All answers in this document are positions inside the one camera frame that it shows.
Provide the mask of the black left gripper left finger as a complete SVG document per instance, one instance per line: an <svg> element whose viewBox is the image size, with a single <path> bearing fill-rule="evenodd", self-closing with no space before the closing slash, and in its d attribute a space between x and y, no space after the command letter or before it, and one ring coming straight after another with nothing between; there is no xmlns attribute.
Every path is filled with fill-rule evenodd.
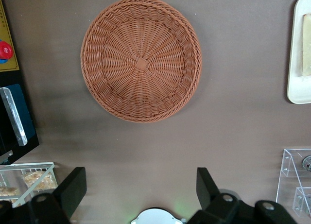
<svg viewBox="0 0 311 224"><path fill-rule="evenodd" d="M86 169L76 167L52 193L31 200L31 223L69 224L86 191Z"/></svg>

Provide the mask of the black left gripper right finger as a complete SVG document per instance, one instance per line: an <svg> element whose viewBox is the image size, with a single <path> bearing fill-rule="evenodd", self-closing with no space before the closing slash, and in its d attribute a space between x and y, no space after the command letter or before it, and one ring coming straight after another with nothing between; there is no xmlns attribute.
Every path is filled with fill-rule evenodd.
<svg viewBox="0 0 311 224"><path fill-rule="evenodd" d="M230 224L239 208L239 200L221 193L206 168L197 169L196 193L201 205L191 218L193 224Z"/></svg>

